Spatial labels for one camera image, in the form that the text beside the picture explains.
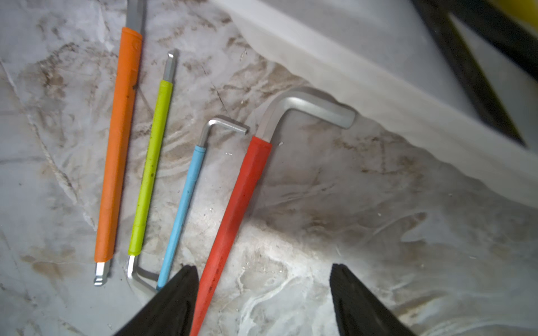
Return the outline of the thin dark grey hex key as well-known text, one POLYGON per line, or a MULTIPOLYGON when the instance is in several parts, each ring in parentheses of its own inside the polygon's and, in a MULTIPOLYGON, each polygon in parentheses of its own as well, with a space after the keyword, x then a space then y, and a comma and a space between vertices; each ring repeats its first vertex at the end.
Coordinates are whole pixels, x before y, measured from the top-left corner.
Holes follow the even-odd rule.
POLYGON ((537 79, 537 35, 488 1, 439 0, 436 4, 537 79))

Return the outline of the large black hex key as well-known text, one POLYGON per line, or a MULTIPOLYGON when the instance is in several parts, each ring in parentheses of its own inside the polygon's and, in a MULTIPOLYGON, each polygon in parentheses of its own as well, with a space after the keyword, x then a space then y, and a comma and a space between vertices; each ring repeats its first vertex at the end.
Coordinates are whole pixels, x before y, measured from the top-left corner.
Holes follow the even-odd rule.
POLYGON ((448 14, 433 1, 413 1, 412 4, 482 123, 526 147, 511 117, 448 14))

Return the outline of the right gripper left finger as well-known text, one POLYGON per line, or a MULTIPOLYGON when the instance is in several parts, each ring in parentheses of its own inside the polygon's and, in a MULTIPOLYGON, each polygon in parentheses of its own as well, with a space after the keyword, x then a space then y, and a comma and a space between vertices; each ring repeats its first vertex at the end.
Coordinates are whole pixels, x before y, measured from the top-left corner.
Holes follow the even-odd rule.
POLYGON ((198 270, 186 265, 117 335, 189 335, 198 294, 198 270))

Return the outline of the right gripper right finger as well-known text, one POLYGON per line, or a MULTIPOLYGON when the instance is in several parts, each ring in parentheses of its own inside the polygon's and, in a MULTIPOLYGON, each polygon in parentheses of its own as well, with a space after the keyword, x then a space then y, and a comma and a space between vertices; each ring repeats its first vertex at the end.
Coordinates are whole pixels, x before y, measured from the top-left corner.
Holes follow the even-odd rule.
POLYGON ((332 265, 329 283, 341 335, 415 335, 346 265, 332 265))

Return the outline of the yellow sleeved hex key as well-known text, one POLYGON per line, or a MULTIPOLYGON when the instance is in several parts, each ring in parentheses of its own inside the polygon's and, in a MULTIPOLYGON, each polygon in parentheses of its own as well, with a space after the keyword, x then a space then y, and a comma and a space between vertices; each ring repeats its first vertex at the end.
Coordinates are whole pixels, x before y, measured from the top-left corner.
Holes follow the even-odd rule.
POLYGON ((537 0, 491 0, 501 11, 537 30, 537 0))

